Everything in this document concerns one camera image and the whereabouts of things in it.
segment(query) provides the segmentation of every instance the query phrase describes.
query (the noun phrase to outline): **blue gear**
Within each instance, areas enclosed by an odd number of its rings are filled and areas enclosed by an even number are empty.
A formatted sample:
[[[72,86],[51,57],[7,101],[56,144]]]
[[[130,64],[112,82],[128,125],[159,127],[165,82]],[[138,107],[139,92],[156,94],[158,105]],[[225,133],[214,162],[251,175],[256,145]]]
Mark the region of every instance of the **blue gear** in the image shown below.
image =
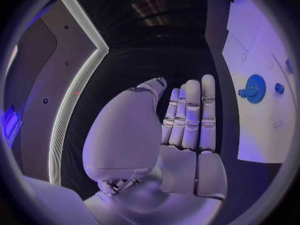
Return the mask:
[[[257,104],[266,94],[266,82],[260,75],[254,74],[248,78],[246,88],[239,90],[238,94],[242,98],[247,98],[250,103]]]

